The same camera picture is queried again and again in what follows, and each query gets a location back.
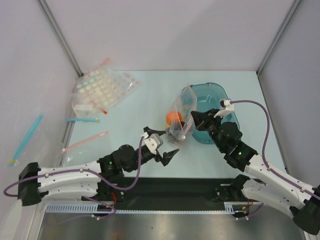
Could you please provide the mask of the purple grape bunch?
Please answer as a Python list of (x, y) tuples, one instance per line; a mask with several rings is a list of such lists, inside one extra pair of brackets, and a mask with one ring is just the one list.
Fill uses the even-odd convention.
[(167, 128), (165, 137), (171, 144), (178, 144), (186, 139), (184, 132), (180, 128)]

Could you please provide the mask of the clear zip bag red dots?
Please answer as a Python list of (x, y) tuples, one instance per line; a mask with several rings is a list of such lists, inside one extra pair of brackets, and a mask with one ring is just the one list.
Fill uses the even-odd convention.
[(195, 131), (191, 112), (197, 110), (197, 97), (187, 85), (166, 113), (165, 137), (173, 146), (179, 148), (186, 138)]

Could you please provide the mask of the orange fruit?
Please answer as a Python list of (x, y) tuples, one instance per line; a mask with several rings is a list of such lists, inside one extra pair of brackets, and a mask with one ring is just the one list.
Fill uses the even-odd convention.
[(165, 120), (168, 125), (171, 125), (173, 123), (182, 122), (183, 117), (178, 111), (170, 111), (166, 114)]

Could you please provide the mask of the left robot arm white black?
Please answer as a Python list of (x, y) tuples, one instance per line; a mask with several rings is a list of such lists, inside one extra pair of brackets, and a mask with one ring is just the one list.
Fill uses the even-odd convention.
[(120, 146), (112, 153), (92, 162), (60, 168), (40, 167), (29, 163), (18, 176), (17, 199), (22, 205), (39, 204), (47, 199), (105, 200), (110, 192), (131, 190), (138, 182), (143, 164), (150, 160), (167, 166), (178, 149), (159, 153), (164, 131), (144, 128), (139, 147)]

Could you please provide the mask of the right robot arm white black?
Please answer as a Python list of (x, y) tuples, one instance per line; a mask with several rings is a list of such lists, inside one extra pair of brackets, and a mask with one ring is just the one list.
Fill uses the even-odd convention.
[(242, 141), (234, 122), (222, 122), (217, 109), (192, 111), (198, 131), (207, 132), (223, 158), (233, 168), (251, 175), (238, 175), (230, 188), (231, 196), (262, 202), (287, 216), (310, 235), (320, 232), (320, 188), (302, 182), (267, 163), (261, 154)]

